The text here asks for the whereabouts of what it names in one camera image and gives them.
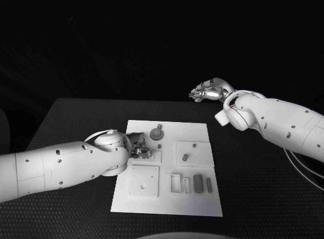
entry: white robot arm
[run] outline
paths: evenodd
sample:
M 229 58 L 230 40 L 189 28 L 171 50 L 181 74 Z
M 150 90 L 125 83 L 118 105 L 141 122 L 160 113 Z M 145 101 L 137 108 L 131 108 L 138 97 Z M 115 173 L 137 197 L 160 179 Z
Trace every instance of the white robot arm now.
M 189 96 L 196 102 L 223 102 L 215 116 L 222 126 L 230 123 L 240 131 L 253 128 L 275 145 L 324 163 L 324 116 L 315 111 L 253 91 L 238 91 L 220 78 L 202 83 Z
M 144 133 L 106 130 L 85 142 L 58 144 L 0 156 L 0 203 L 24 195 L 70 187 L 99 175 L 115 176 L 130 157 L 151 156 Z M 94 145 L 86 141 L 98 136 Z

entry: black fabric surface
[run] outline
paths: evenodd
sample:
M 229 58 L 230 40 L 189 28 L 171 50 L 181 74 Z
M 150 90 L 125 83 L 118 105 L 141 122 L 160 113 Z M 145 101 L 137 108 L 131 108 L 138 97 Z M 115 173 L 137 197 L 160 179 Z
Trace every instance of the black fabric surface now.
M 27 148 L 82 141 L 111 128 L 125 132 L 132 119 L 206 123 L 222 218 L 111 213 L 117 177 L 99 177 L 1 203 L 0 238 L 134 239 L 203 232 L 238 238 L 324 239 L 323 192 L 258 131 L 220 126 L 215 114 L 222 108 L 206 102 L 58 99 Z

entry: white board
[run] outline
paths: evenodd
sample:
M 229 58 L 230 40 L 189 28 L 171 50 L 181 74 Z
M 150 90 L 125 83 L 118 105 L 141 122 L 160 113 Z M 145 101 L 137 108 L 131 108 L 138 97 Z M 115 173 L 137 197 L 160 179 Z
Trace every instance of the white board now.
M 158 124 L 163 126 L 161 130 L 164 131 L 164 137 L 161 140 L 154 141 L 150 137 L 150 131 L 157 127 Z M 215 167 L 212 165 L 206 165 L 206 167 L 177 165 L 177 142 L 186 141 L 189 142 L 189 145 L 200 142 L 210 143 L 207 125 L 203 123 L 130 120 L 127 133 L 132 132 L 145 133 L 147 147 L 153 151 L 161 151 L 161 163 L 132 162 L 134 159 L 130 158 L 128 168 L 117 177 L 111 211 L 117 213 L 122 212 L 222 217 L 223 213 Z M 130 175 L 134 165 L 158 167 L 157 197 L 130 196 Z M 171 174 L 180 174 L 181 193 L 171 193 Z M 193 175 L 196 174 L 203 175 L 204 193 L 202 194 L 194 193 Z M 184 178 L 189 178 L 190 194 L 186 194 L 187 192 L 184 192 Z M 209 193 L 206 178 L 210 178 L 213 193 Z

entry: black table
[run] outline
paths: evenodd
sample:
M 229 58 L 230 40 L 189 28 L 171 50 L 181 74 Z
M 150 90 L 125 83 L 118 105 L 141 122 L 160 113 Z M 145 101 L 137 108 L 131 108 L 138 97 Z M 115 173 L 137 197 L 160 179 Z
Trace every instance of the black table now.
M 223 217 L 111 213 L 117 177 L 0 204 L 0 238 L 138 238 L 203 232 L 238 238 L 324 238 L 324 194 L 253 129 L 220 126 L 215 103 L 58 99 L 27 150 L 83 141 L 128 120 L 206 123 Z

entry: small part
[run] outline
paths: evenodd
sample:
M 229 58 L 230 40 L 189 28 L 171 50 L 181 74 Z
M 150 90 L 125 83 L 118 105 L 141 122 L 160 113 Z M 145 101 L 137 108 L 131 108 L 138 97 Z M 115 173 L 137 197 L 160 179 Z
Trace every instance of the small part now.
M 161 124 L 158 124 L 157 128 L 154 128 L 150 132 L 150 136 L 153 140 L 161 140 L 164 137 L 164 132 L 161 130 Z
M 194 192 L 203 193 L 203 175 L 197 174 L 193 176 L 194 178 Z
M 181 193 L 181 175 L 180 174 L 171 174 L 170 177 L 170 192 L 171 193 Z
M 209 193 L 213 193 L 210 178 L 206 178 Z
M 184 153 L 181 160 L 186 162 L 189 159 L 189 155 Z
M 183 178 L 184 194 L 190 194 L 189 178 Z

